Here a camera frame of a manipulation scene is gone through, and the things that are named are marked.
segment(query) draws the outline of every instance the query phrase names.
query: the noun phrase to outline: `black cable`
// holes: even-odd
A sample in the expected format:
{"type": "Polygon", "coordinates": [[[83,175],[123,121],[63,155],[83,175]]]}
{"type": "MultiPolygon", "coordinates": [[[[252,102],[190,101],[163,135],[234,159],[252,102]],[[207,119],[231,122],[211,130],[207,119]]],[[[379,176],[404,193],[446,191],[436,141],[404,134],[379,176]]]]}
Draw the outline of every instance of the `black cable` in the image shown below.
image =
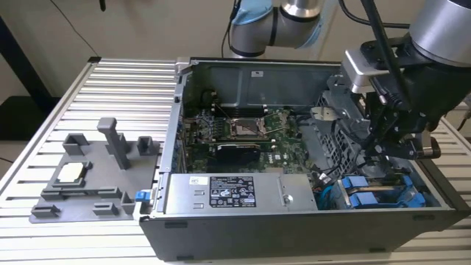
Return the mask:
{"type": "Polygon", "coordinates": [[[364,131],[364,129],[358,129],[358,130],[350,130],[350,132],[347,131],[347,129],[344,128],[344,126],[342,125],[342,123],[339,123],[339,127],[340,127],[340,131],[344,133],[344,135],[358,144],[362,143],[362,139],[356,136],[355,132],[356,131],[364,131]]]}
{"type": "Polygon", "coordinates": [[[106,1],[99,0],[99,2],[100,2],[100,10],[102,10],[102,12],[104,12],[106,11],[106,1]]]}
{"type": "Polygon", "coordinates": [[[66,14],[64,14],[64,12],[62,11],[62,9],[59,8],[58,4],[54,2],[54,0],[50,0],[50,1],[51,1],[51,3],[54,4],[54,6],[56,7],[56,9],[59,10],[59,12],[60,12],[60,14],[63,15],[63,17],[66,18],[68,24],[71,25],[71,27],[72,27],[75,33],[79,35],[80,39],[87,43],[87,45],[88,45],[88,47],[91,48],[91,50],[94,51],[95,55],[99,56],[99,55],[98,55],[98,52],[95,51],[94,47],[90,45],[88,41],[87,41],[87,40],[84,39],[84,37],[80,35],[79,31],[76,31],[71,20],[68,20],[66,14]]]}
{"type": "Polygon", "coordinates": [[[355,156],[354,156],[354,166],[351,168],[351,170],[348,170],[347,174],[352,174],[358,169],[359,169],[359,165],[356,164],[356,160],[359,159],[360,156],[360,150],[356,151],[355,156]]]}
{"type": "Polygon", "coordinates": [[[296,118],[295,123],[299,124],[300,121],[311,119],[311,115],[302,115],[296,118]]]}
{"type": "MultiPolygon", "coordinates": [[[[346,16],[354,20],[356,23],[360,23],[363,25],[367,25],[367,26],[371,26],[370,24],[370,21],[363,19],[363,18],[359,18],[358,16],[355,16],[347,6],[346,6],[346,1],[344,0],[339,0],[339,5],[340,5],[340,8],[342,8],[342,11],[346,13],[346,16]]],[[[403,23],[383,23],[383,26],[386,28],[392,28],[392,29],[408,29],[410,28],[410,24],[403,24],[403,23]]]]}
{"type": "Polygon", "coordinates": [[[232,20],[235,19],[238,12],[239,12],[239,8],[240,8],[240,1],[242,0],[234,0],[234,4],[232,4],[232,10],[231,10],[231,15],[230,15],[230,22],[227,23],[227,28],[226,28],[226,32],[224,32],[224,37],[223,37],[223,41],[220,42],[220,57],[224,58],[224,43],[226,43],[226,38],[227,38],[227,44],[231,48],[231,26],[232,26],[232,20]]]}
{"type": "Polygon", "coordinates": [[[13,161],[11,161],[11,160],[9,160],[9,159],[7,159],[7,158],[0,157],[0,160],[3,160],[3,161],[5,161],[5,162],[8,162],[8,163],[12,163],[12,164],[13,164],[13,161]]]}
{"type": "Polygon", "coordinates": [[[362,4],[363,4],[363,7],[364,7],[367,15],[368,15],[368,19],[370,19],[371,27],[374,30],[374,34],[375,34],[375,38],[376,38],[376,42],[378,42],[378,46],[379,46],[383,60],[384,60],[386,66],[388,68],[388,71],[392,75],[398,90],[402,94],[403,104],[404,104],[406,108],[408,109],[411,107],[411,100],[410,100],[407,90],[406,90],[406,79],[404,79],[403,74],[400,72],[399,63],[398,63],[395,54],[392,52],[392,49],[391,49],[391,46],[388,43],[388,37],[387,37],[386,31],[384,31],[383,21],[382,21],[382,18],[380,18],[378,9],[376,9],[375,1],[374,0],[362,0],[362,4]]]}
{"type": "Polygon", "coordinates": [[[460,131],[463,129],[467,120],[468,119],[462,120],[462,123],[459,124],[458,129],[456,129],[458,131],[460,131]]]}

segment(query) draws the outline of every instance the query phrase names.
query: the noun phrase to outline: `metal slats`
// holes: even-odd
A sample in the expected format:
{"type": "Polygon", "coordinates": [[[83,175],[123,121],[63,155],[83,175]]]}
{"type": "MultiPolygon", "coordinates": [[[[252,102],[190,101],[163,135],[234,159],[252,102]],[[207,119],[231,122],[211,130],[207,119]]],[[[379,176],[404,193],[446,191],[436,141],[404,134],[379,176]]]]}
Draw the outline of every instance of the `metal slats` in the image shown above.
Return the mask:
{"type": "MultiPolygon", "coordinates": [[[[102,59],[60,111],[52,130],[20,165],[0,194],[0,261],[4,264],[163,264],[136,221],[31,224],[28,216],[64,152],[68,133],[104,140],[95,131],[103,116],[116,117],[128,140],[150,135],[164,143],[174,95],[172,61],[102,59]]],[[[442,147],[435,162],[471,204],[471,147],[447,121],[434,137],[442,147]]],[[[428,232],[394,253],[234,259],[211,264],[471,264],[471,218],[443,232],[428,232]]]]}

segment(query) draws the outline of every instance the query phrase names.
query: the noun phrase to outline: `cable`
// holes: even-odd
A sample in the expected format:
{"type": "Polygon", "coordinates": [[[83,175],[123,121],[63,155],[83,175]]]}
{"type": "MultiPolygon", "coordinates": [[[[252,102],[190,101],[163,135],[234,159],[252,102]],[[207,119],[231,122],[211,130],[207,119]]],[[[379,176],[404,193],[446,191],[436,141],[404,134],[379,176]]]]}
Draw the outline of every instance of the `cable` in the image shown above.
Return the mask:
{"type": "Polygon", "coordinates": [[[375,38],[376,38],[376,42],[378,42],[378,46],[379,46],[379,50],[380,50],[380,54],[382,54],[386,66],[395,80],[395,85],[402,94],[402,100],[404,101],[404,105],[407,108],[410,108],[411,100],[406,91],[406,79],[400,72],[399,63],[398,63],[395,54],[392,52],[392,49],[390,47],[388,37],[386,35],[383,21],[376,9],[375,1],[362,0],[362,4],[368,15],[371,27],[374,30],[374,34],[375,34],[375,38]]]}
{"type": "Polygon", "coordinates": [[[467,121],[467,119],[462,120],[462,123],[459,124],[456,131],[460,131],[463,129],[466,121],[467,121]]]}
{"type": "Polygon", "coordinates": [[[9,159],[7,159],[7,158],[0,157],[0,160],[3,160],[3,161],[5,161],[5,162],[8,162],[8,163],[12,163],[12,164],[13,164],[13,161],[11,161],[11,160],[9,160],[9,159]]]}
{"type": "Polygon", "coordinates": [[[95,51],[94,47],[90,45],[88,41],[87,41],[87,40],[84,39],[84,37],[80,35],[79,31],[76,31],[71,20],[68,20],[66,14],[64,14],[64,12],[62,11],[62,9],[59,8],[58,4],[54,2],[54,0],[50,0],[50,1],[51,1],[51,3],[54,4],[54,6],[56,7],[56,9],[59,10],[59,12],[60,12],[60,14],[63,15],[63,17],[66,18],[68,24],[71,25],[71,27],[72,27],[75,33],[79,35],[80,39],[87,43],[87,45],[88,45],[88,47],[91,48],[91,50],[94,51],[95,55],[99,56],[99,55],[98,55],[98,52],[95,51]]]}
{"type": "Polygon", "coordinates": [[[347,174],[352,174],[355,172],[355,170],[359,169],[359,165],[356,164],[356,160],[359,159],[359,156],[360,156],[360,150],[358,150],[355,153],[354,160],[352,160],[354,166],[352,166],[351,170],[348,170],[347,174]]]}
{"type": "Polygon", "coordinates": [[[231,11],[231,16],[230,16],[230,22],[227,23],[227,28],[226,28],[226,32],[224,32],[224,37],[223,37],[223,41],[220,42],[220,57],[224,58],[224,43],[226,43],[226,38],[227,38],[227,44],[230,45],[231,48],[231,25],[232,25],[232,20],[235,19],[238,12],[239,12],[239,8],[240,8],[240,1],[242,0],[234,0],[234,4],[232,4],[232,11],[231,11]]]}
{"type": "Polygon", "coordinates": [[[311,115],[302,115],[296,118],[295,123],[299,124],[300,121],[311,119],[311,115]]]}
{"type": "MultiPolygon", "coordinates": [[[[371,26],[370,24],[370,21],[363,19],[363,18],[359,18],[358,16],[355,16],[347,6],[346,6],[346,1],[344,0],[339,0],[339,5],[340,5],[340,8],[342,8],[342,11],[346,13],[346,16],[354,20],[356,23],[360,23],[363,25],[367,25],[367,26],[371,26]]],[[[410,28],[410,24],[403,24],[403,23],[383,23],[383,26],[386,28],[392,28],[392,29],[408,29],[410,28]]]]}
{"type": "Polygon", "coordinates": [[[332,190],[332,186],[328,186],[320,194],[320,198],[319,198],[320,210],[326,210],[326,208],[327,208],[327,205],[324,205],[324,204],[328,201],[328,197],[326,198],[326,196],[330,192],[332,192],[331,190],[332,190]]]}

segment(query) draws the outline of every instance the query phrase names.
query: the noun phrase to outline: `white part in fixture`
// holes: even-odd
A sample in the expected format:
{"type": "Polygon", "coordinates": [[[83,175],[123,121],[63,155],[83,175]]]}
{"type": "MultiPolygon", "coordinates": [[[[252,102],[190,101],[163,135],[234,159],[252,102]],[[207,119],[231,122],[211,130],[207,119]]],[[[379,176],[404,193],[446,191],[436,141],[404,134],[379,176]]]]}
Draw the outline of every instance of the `white part in fixture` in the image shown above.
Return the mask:
{"type": "Polygon", "coordinates": [[[83,163],[68,163],[60,169],[58,180],[60,182],[75,182],[76,179],[83,177],[84,170],[83,163]]]}

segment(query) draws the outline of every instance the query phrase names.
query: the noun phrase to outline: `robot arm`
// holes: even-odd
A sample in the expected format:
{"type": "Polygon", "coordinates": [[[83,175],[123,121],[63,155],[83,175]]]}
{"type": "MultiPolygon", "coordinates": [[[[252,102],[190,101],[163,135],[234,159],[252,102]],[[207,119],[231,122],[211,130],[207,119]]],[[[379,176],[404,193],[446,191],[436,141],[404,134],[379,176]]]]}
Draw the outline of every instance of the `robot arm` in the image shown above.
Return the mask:
{"type": "Polygon", "coordinates": [[[371,156],[438,158],[430,132],[471,92],[471,2],[428,0],[410,33],[394,39],[386,38],[374,1],[362,2],[376,40],[347,50],[342,62],[352,92],[367,92],[371,123],[362,148],[371,156]]]}
{"type": "Polygon", "coordinates": [[[235,58],[263,57],[267,46],[310,46],[320,31],[318,0],[238,1],[231,15],[231,52],[235,58]]]}

